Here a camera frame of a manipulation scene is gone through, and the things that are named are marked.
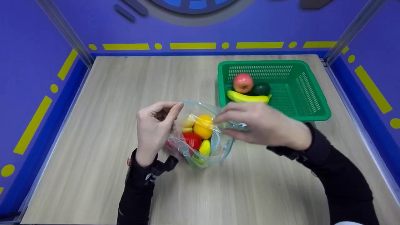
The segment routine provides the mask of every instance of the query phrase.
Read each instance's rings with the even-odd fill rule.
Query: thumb
[[[183,103],[178,103],[174,105],[168,112],[168,115],[165,118],[164,122],[168,123],[169,125],[172,125],[176,120],[176,118],[178,117],[182,108],[183,108]]]

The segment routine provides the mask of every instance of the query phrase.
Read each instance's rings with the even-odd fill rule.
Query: purple wall
[[[72,48],[35,1],[3,1],[0,28],[1,204],[68,79],[61,81],[57,74]],[[52,84],[58,86],[58,92],[50,90]],[[28,148],[22,155],[13,153],[46,95],[53,101]],[[6,165],[13,165],[14,172]]]
[[[336,41],[367,2],[334,0],[320,10],[302,10],[298,0],[238,0],[214,13],[193,16],[157,8],[150,0],[139,1],[148,7],[148,16],[139,16],[120,0],[55,0],[55,3],[85,46],[97,47],[92,52],[160,53],[194,51],[171,50],[169,43],[177,42],[216,43],[215,50],[197,52],[249,51],[236,49],[237,42],[284,42],[278,50],[316,50],[304,49],[303,44]],[[115,12],[116,3],[131,12],[136,21],[129,22]],[[222,48],[224,42],[230,44],[229,48]],[[297,42],[297,46],[289,48],[291,42]],[[148,43],[149,50],[104,50],[102,47],[102,44],[115,43]],[[157,50],[156,43],[162,49]],[[251,49],[266,50],[277,51],[276,48]]]
[[[394,119],[400,119],[399,12],[400,1],[389,0],[349,44],[349,50],[346,54],[342,54],[341,57],[347,63],[347,67],[374,106],[375,111],[380,116],[379,119],[382,120],[393,139],[400,146],[400,127],[396,126],[396,124],[400,123],[400,120],[396,122],[396,119]],[[354,71],[359,65],[368,73],[392,110],[383,113],[377,106]]]

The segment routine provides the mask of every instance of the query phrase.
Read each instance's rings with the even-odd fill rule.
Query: metal pole
[[[92,55],[85,48],[54,2],[52,0],[36,0],[36,2],[47,14],[60,33],[65,37],[67,42],[75,49],[84,64],[88,68],[91,68],[94,63]]]
[[[374,17],[388,0],[370,0],[347,27],[336,44],[324,56],[325,63],[330,66],[341,51],[357,36],[364,26]]]

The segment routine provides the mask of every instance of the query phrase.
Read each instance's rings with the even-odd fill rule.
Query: wrist
[[[156,158],[157,154],[152,154],[150,151],[141,151],[139,148],[136,150],[135,160],[141,167],[151,165]]]
[[[295,129],[292,129],[293,133],[290,136],[290,141],[287,144],[287,147],[298,151],[307,150],[312,143],[311,131],[304,123],[300,121],[295,122]]]

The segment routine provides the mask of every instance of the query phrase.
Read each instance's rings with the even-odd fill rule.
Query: red pepper
[[[201,137],[198,134],[195,133],[182,133],[183,137],[185,138],[185,142],[195,150],[199,150],[201,146]],[[193,155],[193,151],[189,149],[189,154],[190,156]]]

